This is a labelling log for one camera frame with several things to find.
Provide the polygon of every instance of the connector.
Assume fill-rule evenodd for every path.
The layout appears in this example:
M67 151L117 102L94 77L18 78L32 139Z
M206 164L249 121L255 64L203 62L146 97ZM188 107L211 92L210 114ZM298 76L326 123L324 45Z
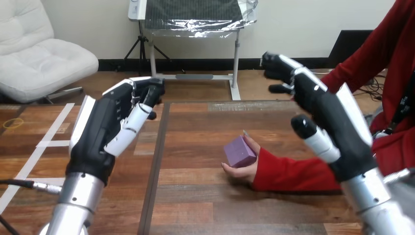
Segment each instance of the connector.
M35 182L33 184L33 188L38 191L47 192L47 193L56 194L56 195L59 195L62 190L61 186L50 185L50 184L39 183L39 182Z

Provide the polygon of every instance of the robotic hand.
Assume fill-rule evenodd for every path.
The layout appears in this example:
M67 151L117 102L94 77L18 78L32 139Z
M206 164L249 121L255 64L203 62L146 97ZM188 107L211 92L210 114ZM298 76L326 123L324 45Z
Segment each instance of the robotic hand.
M53 218L42 235L88 234L118 157L140 131L164 94L164 80L124 79L95 100L86 96L70 139L70 161Z
M372 136L348 86L332 94L310 70L283 55L267 55L294 85L294 99L313 116L291 120L297 135L325 161L368 235L415 235L413 221L392 200L371 152ZM391 176L408 175L407 170Z

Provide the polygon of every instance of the black baseboard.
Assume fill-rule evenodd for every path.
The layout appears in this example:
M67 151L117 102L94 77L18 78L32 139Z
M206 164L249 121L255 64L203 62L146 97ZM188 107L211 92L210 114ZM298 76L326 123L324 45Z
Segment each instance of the black baseboard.
M309 69L327 69L328 58L293 58ZM239 59L239 70L261 70L261 59ZM225 71L233 70L233 59L157 59L157 71ZM150 71L150 61L142 71ZM98 71L139 71L139 59L100 59Z

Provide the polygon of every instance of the purple cube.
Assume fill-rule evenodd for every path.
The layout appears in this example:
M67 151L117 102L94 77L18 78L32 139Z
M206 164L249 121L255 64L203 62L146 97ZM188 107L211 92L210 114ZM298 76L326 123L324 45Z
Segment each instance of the purple cube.
M256 162L256 154L239 136L224 147L229 165L234 168L246 167Z

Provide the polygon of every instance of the white chair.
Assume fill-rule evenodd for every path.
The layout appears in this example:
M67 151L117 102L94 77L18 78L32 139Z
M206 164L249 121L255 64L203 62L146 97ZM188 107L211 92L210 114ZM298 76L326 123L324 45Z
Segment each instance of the white chair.
M98 70L91 52L53 37L40 0L0 0L0 94L28 103L82 90L50 95Z

